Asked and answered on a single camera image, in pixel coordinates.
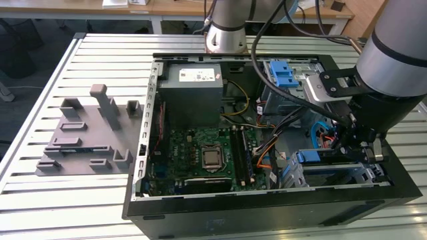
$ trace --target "chip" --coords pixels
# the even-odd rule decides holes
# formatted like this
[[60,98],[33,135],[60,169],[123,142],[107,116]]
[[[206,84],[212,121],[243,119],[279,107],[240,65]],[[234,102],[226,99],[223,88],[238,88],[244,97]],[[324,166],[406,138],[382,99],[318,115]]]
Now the chip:
[[202,167],[210,172],[223,167],[223,148],[220,144],[202,145]]

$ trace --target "motherboard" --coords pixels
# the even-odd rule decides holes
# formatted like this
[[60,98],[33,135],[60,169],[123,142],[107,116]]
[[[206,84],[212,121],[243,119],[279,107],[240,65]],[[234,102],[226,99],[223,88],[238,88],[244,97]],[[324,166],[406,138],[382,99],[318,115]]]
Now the motherboard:
[[167,158],[152,163],[152,195],[266,189],[266,174],[251,162],[256,146],[252,128],[174,129]]

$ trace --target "aluminum slotted table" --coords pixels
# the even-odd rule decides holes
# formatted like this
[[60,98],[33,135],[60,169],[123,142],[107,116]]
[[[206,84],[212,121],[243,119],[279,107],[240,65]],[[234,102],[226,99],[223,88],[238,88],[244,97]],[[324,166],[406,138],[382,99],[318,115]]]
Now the aluminum slotted table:
[[[122,219],[127,174],[44,176],[33,174],[63,115],[64,97],[83,105],[92,84],[105,84],[116,104],[144,104],[152,53],[202,53],[202,36],[87,34],[75,38],[0,163],[0,239],[146,240]],[[254,37],[248,37],[248,48]],[[307,37],[263,37],[259,53],[331,55],[340,68],[355,65],[351,47]],[[216,236],[222,239],[360,240],[427,237],[427,117],[414,110],[390,130],[388,143],[423,197],[386,208],[350,225]]]

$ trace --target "open computer tower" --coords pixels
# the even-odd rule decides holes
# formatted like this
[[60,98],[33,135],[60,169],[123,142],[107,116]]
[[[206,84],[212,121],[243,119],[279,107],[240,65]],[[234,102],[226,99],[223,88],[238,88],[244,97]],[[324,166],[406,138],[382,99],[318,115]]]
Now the open computer tower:
[[[328,55],[258,60],[299,98],[308,77],[338,69]],[[319,159],[331,120],[310,110],[256,154],[298,110],[266,88],[248,55],[154,55],[123,209],[150,239],[344,225],[422,196],[386,141],[380,163]]]

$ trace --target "blue drive bracket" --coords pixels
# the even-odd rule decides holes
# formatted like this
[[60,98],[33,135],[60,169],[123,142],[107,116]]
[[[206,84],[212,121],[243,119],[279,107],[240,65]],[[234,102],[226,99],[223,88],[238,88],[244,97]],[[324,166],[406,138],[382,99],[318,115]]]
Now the blue drive bracket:
[[304,150],[296,153],[299,163],[314,163],[320,162],[318,151]]
[[295,88],[300,85],[294,79],[294,70],[286,61],[271,61],[270,70],[279,88]]

